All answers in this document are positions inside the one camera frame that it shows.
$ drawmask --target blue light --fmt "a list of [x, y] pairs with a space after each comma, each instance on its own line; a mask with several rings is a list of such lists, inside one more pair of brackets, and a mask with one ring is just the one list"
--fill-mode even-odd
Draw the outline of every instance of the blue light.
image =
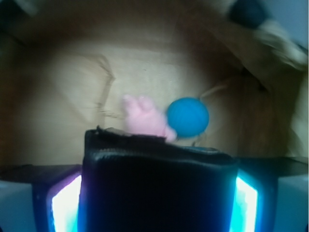
[[254, 232], [257, 200], [257, 190], [238, 176], [230, 232]]
[[78, 176], [52, 199], [56, 232], [76, 232], [82, 176]]

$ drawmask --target pink toy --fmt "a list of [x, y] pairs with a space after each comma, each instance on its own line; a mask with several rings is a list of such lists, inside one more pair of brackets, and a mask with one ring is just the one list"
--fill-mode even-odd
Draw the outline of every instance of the pink toy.
[[157, 109], [151, 98], [125, 95], [124, 107], [128, 133], [165, 137], [168, 142], [176, 139], [176, 132], [169, 127], [165, 114]]

